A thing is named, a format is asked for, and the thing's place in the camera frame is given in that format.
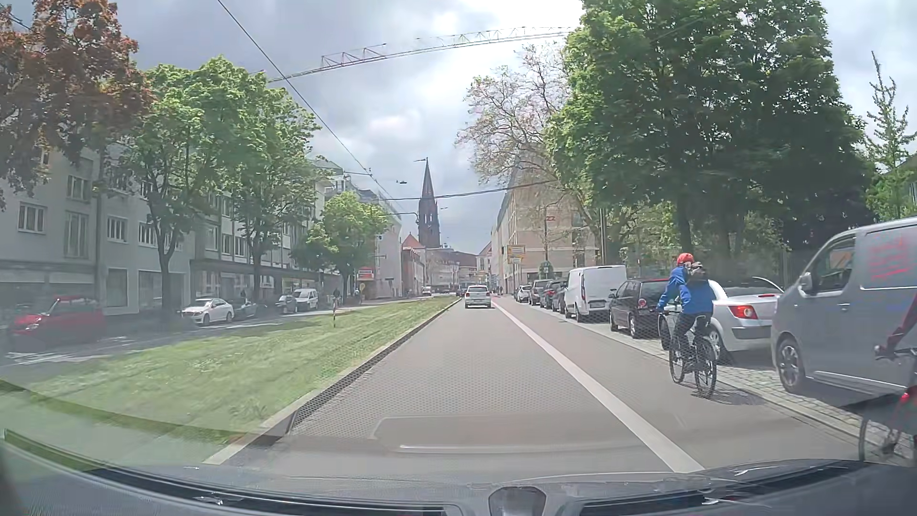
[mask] cyclist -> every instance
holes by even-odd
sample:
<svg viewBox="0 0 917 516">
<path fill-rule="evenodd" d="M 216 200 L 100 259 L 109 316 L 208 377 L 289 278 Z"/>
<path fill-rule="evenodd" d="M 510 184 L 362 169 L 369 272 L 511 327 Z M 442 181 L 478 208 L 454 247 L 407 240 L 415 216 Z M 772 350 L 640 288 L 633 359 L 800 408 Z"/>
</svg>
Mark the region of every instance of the cyclist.
<svg viewBox="0 0 917 516">
<path fill-rule="evenodd" d="M 698 322 L 698 327 L 694 329 L 697 335 L 707 334 L 706 321 L 710 320 L 713 315 L 713 289 L 707 280 L 691 279 L 690 269 L 694 264 L 694 256 L 690 252 L 679 254 L 675 262 L 675 268 L 672 269 L 668 276 L 668 286 L 663 292 L 656 304 L 656 311 L 661 312 L 668 300 L 676 294 L 681 298 L 681 313 L 675 323 L 675 342 L 678 343 L 679 349 L 684 351 L 688 349 L 688 339 L 686 334 L 694 322 L 701 315 L 707 316 L 704 320 Z M 694 367 L 694 357 L 686 357 L 685 371 L 690 372 Z"/>
</svg>

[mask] white lane marking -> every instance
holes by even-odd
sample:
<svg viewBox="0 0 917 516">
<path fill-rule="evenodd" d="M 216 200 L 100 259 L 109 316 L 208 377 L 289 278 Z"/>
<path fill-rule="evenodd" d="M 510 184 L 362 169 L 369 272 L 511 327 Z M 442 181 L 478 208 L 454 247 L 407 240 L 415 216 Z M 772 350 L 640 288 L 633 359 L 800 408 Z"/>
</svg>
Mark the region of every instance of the white lane marking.
<svg viewBox="0 0 917 516">
<path fill-rule="evenodd" d="M 633 409 L 628 407 L 626 403 L 612 394 L 612 392 L 600 384 L 598 380 L 589 376 L 582 368 L 567 358 L 565 354 L 558 351 L 557 348 L 543 339 L 541 335 L 538 335 L 531 328 L 525 326 L 522 321 L 506 311 L 506 308 L 501 307 L 497 303 L 493 305 L 503 312 L 503 315 L 508 317 L 520 330 L 524 331 L 530 339 L 535 341 L 541 349 L 545 350 L 551 358 L 573 376 L 573 379 L 588 390 L 599 403 L 602 403 L 603 406 L 608 409 L 615 418 L 622 422 L 628 430 L 636 435 L 640 441 L 643 441 L 643 444 L 656 454 L 662 462 L 666 463 L 666 466 L 670 467 L 672 471 L 675 473 L 690 473 L 703 469 L 700 463 L 679 448 L 679 446 L 666 437 L 664 433 L 649 424 L 649 421 L 643 419 L 640 414 L 637 414 Z"/>
</svg>

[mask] curb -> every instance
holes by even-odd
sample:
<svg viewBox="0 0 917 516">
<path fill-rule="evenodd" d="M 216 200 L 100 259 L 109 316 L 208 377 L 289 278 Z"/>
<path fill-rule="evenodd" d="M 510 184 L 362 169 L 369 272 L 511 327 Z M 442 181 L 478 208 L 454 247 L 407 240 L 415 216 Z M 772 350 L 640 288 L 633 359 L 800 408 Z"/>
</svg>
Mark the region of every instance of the curb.
<svg viewBox="0 0 917 516">
<path fill-rule="evenodd" d="M 350 384 L 357 381 L 358 378 L 363 376 L 363 374 L 369 371 L 374 365 L 381 362 L 389 353 L 401 347 L 402 344 L 415 336 L 427 324 L 446 313 L 447 310 L 454 307 L 459 301 L 461 301 L 461 297 L 434 313 L 427 318 L 427 320 L 421 321 L 401 337 L 377 348 L 362 364 L 354 365 L 341 371 L 337 376 L 325 382 L 323 387 L 313 389 L 290 405 L 287 405 L 273 416 L 270 416 L 254 431 L 242 435 L 219 452 L 207 457 L 204 460 L 204 464 L 221 465 L 249 446 L 269 447 L 276 443 L 284 435 L 288 434 L 293 427 L 308 418 L 316 410 L 320 409 Z"/>
</svg>

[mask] road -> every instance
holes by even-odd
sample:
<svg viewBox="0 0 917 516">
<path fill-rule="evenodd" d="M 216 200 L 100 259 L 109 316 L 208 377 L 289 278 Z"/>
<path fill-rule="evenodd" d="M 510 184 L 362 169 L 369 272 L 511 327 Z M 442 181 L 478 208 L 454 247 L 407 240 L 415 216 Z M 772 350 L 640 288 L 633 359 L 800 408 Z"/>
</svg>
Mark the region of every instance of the road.
<svg viewBox="0 0 917 516">
<path fill-rule="evenodd" d="M 511 297 L 495 305 L 456 305 L 290 435 L 227 464 L 494 482 L 856 458 L 848 435 L 762 398 L 725 384 L 699 398 L 665 361 L 596 328 Z"/>
</svg>

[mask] bike lane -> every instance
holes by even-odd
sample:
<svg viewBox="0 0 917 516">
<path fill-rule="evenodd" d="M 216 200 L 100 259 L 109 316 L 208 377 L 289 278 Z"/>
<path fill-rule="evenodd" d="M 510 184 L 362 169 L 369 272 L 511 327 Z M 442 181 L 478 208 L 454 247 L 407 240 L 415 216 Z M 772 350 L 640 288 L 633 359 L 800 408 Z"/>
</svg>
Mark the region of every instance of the bike lane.
<svg viewBox="0 0 917 516">
<path fill-rule="evenodd" d="M 509 297 L 497 302 L 705 468 L 794 458 L 856 459 L 856 440 L 840 432 L 719 382 L 710 399 L 700 398 L 693 375 L 676 385 L 664 360 L 549 310 Z"/>
</svg>

